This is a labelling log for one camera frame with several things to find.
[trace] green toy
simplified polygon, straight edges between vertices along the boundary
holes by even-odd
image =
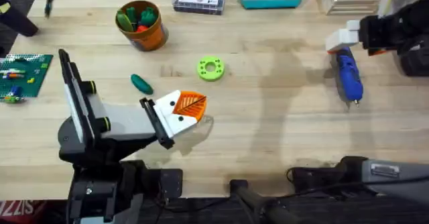
[[[144,94],[152,95],[154,93],[154,90],[151,88],[151,86],[137,74],[131,75],[131,82],[135,87],[137,87],[137,89],[139,89],[139,91]]]
[[[133,26],[133,30],[137,30],[137,19],[135,18],[135,9],[134,7],[129,7],[127,9],[127,17]]]
[[[24,98],[22,97],[17,97],[17,96],[5,96],[5,97],[0,97],[0,101],[4,101],[5,103],[21,103],[24,101]]]
[[[210,66],[213,67],[214,70],[207,70],[207,68]],[[223,64],[222,60],[217,57],[205,56],[196,65],[196,71],[203,80],[214,81],[220,79],[223,76],[223,73],[225,72],[225,65]]]
[[[126,32],[134,32],[133,25],[131,24],[128,17],[122,12],[122,10],[118,10],[116,14],[116,20],[118,21],[122,30],[125,30]]]
[[[143,12],[141,12],[141,19],[139,21],[139,25],[151,27],[155,22],[156,14],[153,8],[148,7]]]

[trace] green donut toy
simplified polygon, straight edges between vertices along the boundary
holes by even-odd
[[[218,80],[223,76],[225,72],[225,65],[222,60],[214,56],[205,56],[196,66],[196,71],[198,75],[207,81]]]

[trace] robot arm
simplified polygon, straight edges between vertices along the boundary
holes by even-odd
[[[156,101],[144,98],[141,107],[103,103],[94,81],[83,81],[68,54],[59,54],[71,112],[58,132],[64,161],[84,167],[116,164],[156,140],[171,148],[172,138],[204,114],[206,97],[186,91]]]
[[[345,29],[327,37],[326,51],[336,52],[362,42],[363,48],[373,55],[382,50],[398,50],[409,40],[429,33],[429,0],[417,0],[391,15],[384,15],[387,8],[380,8],[379,15],[348,21]]]
[[[336,186],[316,194],[338,199],[362,194],[388,194],[429,205],[429,196],[422,194],[429,188],[429,165],[427,164],[346,156],[333,168],[295,167],[291,168],[290,172],[296,192]]]

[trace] wooden table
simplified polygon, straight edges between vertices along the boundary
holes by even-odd
[[[244,10],[227,0],[222,16],[178,13],[171,0],[148,0],[160,8],[170,38],[159,50],[139,52],[114,24],[128,1],[55,0],[50,19],[46,0],[34,1],[29,18],[40,32],[18,36],[11,53],[55,57],[37,98],[0,105],[0,200],[68,193],[72,166],[58,158],[57,142],[69,116],[59,48],[109,103],[138,105],[143,95],[130,83],[133,73],[152,85],[154,99],[176,89],[208,96],[212,121],[179,137],[171,150],[152,144],[130,157],[183,169],[184,197],[227,195],[232,178],[248,179],[261,194],[292,192],[286,169],[346,155],[429,163],[429,79],[408,78],[391,54],[369,58],[355,46],[364,97],[349,110],[339,97],[324,39],[361,16],[325,16],[315,0],[272,10]],[[195,71],[208,55],[227,65],[216,82]]]

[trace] lego board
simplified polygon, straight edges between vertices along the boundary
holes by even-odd
[[[0,74],[0,96],[9,93],[12,86],[20,86],[20,97],[36,97],[49,69],[53,55],[45,54],[9,54],[0,61],[0,70],[15,68],[25,70],[23,78],[4,79]]]

